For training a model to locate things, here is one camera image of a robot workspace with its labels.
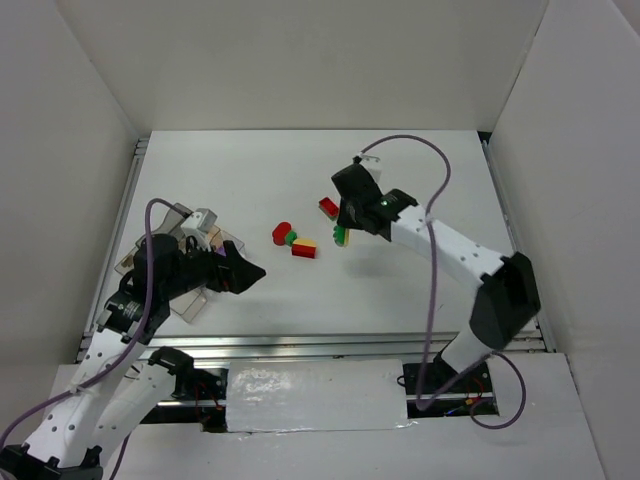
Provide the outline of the green long lego brick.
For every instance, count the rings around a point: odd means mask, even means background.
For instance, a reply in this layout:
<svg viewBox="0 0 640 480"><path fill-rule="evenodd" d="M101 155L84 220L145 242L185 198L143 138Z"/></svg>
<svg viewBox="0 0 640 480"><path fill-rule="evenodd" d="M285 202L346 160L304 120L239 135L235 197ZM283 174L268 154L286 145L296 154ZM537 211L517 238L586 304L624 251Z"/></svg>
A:
<svg viewBox="0 0 640 480"><path fill-rule="evenodd" d="M344 232L345 229L347 229L347 228L339 226L339 225L335 225L333 227L333 240L334 240L334 243L338 247L341 247L341 248L344 248L342 242L343 242L343 232Z"/></svg>

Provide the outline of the yellow rounded lego brick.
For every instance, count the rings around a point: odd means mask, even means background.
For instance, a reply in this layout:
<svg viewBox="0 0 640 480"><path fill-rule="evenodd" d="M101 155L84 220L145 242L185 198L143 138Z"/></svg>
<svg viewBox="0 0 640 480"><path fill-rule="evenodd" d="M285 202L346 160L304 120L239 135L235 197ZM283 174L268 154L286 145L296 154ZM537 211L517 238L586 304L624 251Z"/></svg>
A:
<svg viewBox="0 0 640 480"><path fill-rule="evenodd" d="M308 238L301 238L298 237L294 242L293 242L294 246L304 246L304 247L309 247L309 248L316 248L317 247L317 243L311 239Z"/></svg>

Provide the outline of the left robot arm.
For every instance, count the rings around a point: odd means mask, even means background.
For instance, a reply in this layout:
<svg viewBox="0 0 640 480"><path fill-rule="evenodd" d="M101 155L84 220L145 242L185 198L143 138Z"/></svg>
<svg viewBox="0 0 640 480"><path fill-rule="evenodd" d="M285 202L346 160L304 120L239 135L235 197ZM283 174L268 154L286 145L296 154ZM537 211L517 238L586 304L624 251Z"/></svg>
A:
<svg viewBox="0 0 640 480"><path fill-rule="evenodd" d="M200 287L240 294L265 277L231 241L219 254L168 234L147 237L134 267L105 304L67 389L43 404L47 415L21 444L1 444L1 472L15 479L100 479L132 431L165 397L187 387L193 358L156 350L142 372L120 385L170 315L171 300Z"/></svg>

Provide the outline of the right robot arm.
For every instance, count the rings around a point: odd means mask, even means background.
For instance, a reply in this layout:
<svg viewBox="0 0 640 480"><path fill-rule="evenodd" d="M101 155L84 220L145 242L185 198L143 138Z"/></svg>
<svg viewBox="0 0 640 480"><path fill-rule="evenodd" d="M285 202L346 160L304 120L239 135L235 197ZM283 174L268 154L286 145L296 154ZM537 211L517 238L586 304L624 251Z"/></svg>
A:
<svg viewBox="0 0 640 480"><path fill-rule="evenodd" d="M443 375L459 374L503 350L539 313L533 266L523 253L508 256L470 240L399 189L384 194L360 164L343 168L331 180L340 196L339 226L411 249L474 294L469 321L434 359Z"/></svg>

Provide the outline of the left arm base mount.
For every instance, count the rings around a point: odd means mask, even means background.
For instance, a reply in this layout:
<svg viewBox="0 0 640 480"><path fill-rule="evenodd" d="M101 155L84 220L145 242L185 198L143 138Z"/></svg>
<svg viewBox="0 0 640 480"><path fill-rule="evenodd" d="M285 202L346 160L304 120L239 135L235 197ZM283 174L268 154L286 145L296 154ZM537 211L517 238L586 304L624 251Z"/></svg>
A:
<svg viewBox="0 0 640 480"><path fill-rule="evenodd" d="M202 432L225 433L228 373L226 368L196 369L190 380L144 417L142 424L186 424Z"/></svg>

